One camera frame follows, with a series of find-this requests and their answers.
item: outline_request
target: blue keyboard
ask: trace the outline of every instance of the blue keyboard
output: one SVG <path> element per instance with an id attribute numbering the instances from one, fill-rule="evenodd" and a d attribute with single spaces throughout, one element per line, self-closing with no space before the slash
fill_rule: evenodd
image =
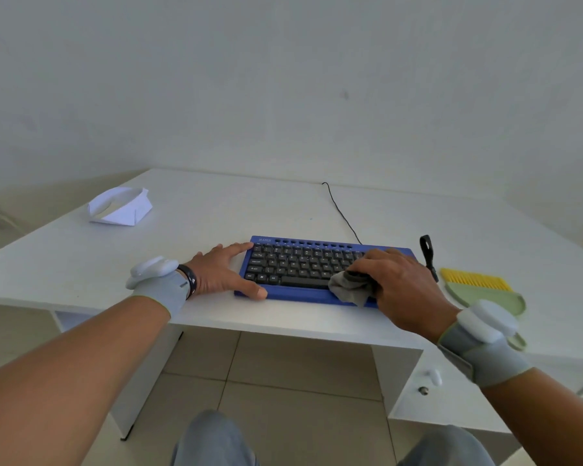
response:
<path id="1" fill-rule="evenodd" d="M 241 277 L 263 285 L 268 290 L 268 299 L 305 303 L 353 305 L 337 299 L 328 289 L 328 281 L 333 274 L 347 270 L 367 250 L 396 248 L 404 255 L 415 256 L 410 249 L 357 243 L 261 235 L 253 235 L 250 241 L 255 245 L 246 252 Z M 243 296 L 239 291 L 235 295 Z M 375 299 L 370 298 L 365 307 L 377 307 Z"/>

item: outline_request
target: tile floor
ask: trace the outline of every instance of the tile floor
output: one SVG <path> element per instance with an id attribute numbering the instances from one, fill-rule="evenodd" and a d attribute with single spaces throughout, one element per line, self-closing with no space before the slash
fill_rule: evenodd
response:
<path id="1" fill-rule="evenodd" d="M 0 307 L 0 366 L 57 335 L 45 311 Z M 84 464 L 168 464 L 203 409 L 239 425 L 264 466 L 393 466 L 431 426 L 387 421 L 365 345 L 186 327 L 126 442 L 108 421 Z M 473 432 L 503 462 L 511 435 Z"/>

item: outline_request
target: white tabletop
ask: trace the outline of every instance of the white tabletop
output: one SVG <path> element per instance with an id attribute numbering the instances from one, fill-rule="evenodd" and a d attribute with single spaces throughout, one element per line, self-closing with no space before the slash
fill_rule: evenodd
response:
<path id="1" fill-rule="evenodd" d="M 200 172 L 150 170 L 136 226 L 87 221 L 86 207 L 0 250 L 0 304 L 97 313 L 129 295 L 129 268 L 164 255 L 188 260 L 251 235 L 354 242 L 326 186 Z M 503 276 L 527 300 L 520 333 L 533 355 L 583 360 L 583 249 L 498 201 L 332 187 L 365 244 L 410 247 L 430 234 L 435 265 Z M 239 269 L 241 258 L 234 261 Z M 173 322 L 375 345 L 422 348 L 376 310 L 231 293 L 190 301 Z"/>

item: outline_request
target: green dustpan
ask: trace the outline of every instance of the green dustpan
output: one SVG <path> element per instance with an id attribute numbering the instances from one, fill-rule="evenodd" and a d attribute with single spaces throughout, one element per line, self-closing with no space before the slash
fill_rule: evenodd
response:
<path id="1" fill-rule="evenodd" d="M 522 294 L 513 293 L 511 291 L 501 291 L 500 289 L 480 288 L 479 286 L 470 286 L 468 284 L 460 283 L 445 283 L 445 289 L 449 291 L 451 296 L 455 298 L 460 304 L 469 307 L 475 301 L 485 299 L 492 301 L 503 307 L 507 312 L 518 318 L 527 309 L 525 298 Z M 523 351 L 527 346 L 525 339 L 516 334 L 509 337 L 507 342 L 514 350 Z"/>

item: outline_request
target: blue jeans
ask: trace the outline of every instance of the blue jeans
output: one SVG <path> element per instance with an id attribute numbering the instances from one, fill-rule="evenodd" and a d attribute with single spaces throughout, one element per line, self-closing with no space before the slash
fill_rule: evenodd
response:
<path id="1" fill-rule="evenodd" d="M 175 446 L 171 466 L 258 466 L 237 426 L 217 411 L 197 415 Z M 399 466 L 494 466 L 470 433 L 448 425 L 427 433 Z"/>

